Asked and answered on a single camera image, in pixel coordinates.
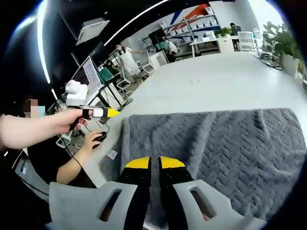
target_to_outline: led light strip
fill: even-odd
[[[142,13],[138,14],[137,16],[135,16],[134,18],[132,18],[129,22],[127,22],[123,27],[121,27],[115,34],[113,34],[112,37],[110,37],[110,39],[105,43],[105,46],[116,36],[120,33],[120,31],[122,31],[123,29],[125,29],[130,23],[132,23],[134,20],[136,20],[137,18],[141,17],[143,14],[147,13],[148,11],[152,10],[153,8],[167,2],[169,0],[163,0],[151,7],[149,7],[148,9],[144,10]]]
[[[56,96],[56,93],[54,92],[54,89],[51,90],[51,92],[53,93],[53,96],[56,100],[58,100],[58,97]]]
[[[47,79],[48,84],[50,84],[50,77],[48,75],[45,55],[44,55],[44,48],[43,48],[43,25],[44,25],[44,17],[47,7],[47,0],[43,0],[38,7],[37,12],[37,43],[38,43],[38,52],[40,61],[43,66],[44,74]]]

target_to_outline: desk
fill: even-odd
[[[208,43],[208,42],[216,42],[217,39],[210,39],[210,40],[205,40],[203,41],[203,39],[200,39],[200,40],[196,40],[196,41],[193,41],[192,43],[190,43],[190,46],[192,46],[192,54],[193,54],[193,57],[195,57],[195,48],[194,46],[197,45],[197,44],[202,44],[202,43]]]
[[[117,142],[122,119],[132,114],[290,108],[307,137],[307,98],[301,82],[265,66],[249,52],[212,54],[164,65],[132,97],[131,104],[108,120],[106,139],[84,166],[97,187],[106,182],[100,163]],[[97,124],[90,121],[89,128]]]

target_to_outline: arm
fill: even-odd
[[[87,158],[90,156],[93,146],[100,144],[99,141],[93,141],[96,137],[101,136],[101,130],[95,130],[89,132],[85,136],[84,145],[82,148],[74,155],[75,159],[80,163],[80,165],[84,165]],[[63,166],[59,167],[58,174],[57,174],[57,182],[61,184],[68,184],[76,176],[79,174],[81,167],[78,162],[72,158],[69,162],[64,164]]]
[[[113,68],[113,69],[116,69],[117,71],[119,71],[119,70],[120,70],[120,67],[115,66],[114,64],[112,64],[112,68]]]
[[[74,120],[80,116],[81,109],[67,109],[42,118],[3,115],[0,117],[0,148],[22,149],[57,134],[66,133]],[[84,119],[80,119],[79,123],[87,125]]]
[[[142,54],[143,52],[135,50],[135,51],[131,51],[131,53],[133,53],[133,54]]]

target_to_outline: knitted gray fabric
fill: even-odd
[[[291,191],[307,152],[289,109],[132,115],[123,120],[122,132],[122,168],[133,159],[153,158],[146,221],[159,227],[166,221],[157,157],[182,161],[194,179],[230,198],[239,214],[268,219]]]

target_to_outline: hand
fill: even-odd
[[[93,130],[85,135],[84,144],[80,150],[90,153],[93,150],[94,145],[101,144],[100,141],[94,141],[95,138],[102,136],[101,130]]]
[[[71,124],[82,116],[82,109],[66,109],[58,114],[54,115],[56,119],[56,125],[58,126],[59,133],[67,133],[70,129]],[[75,130],[80,130],[80,124],[87,126],[87,121],[83,118],[79,119],[79,125],[76,125]]]

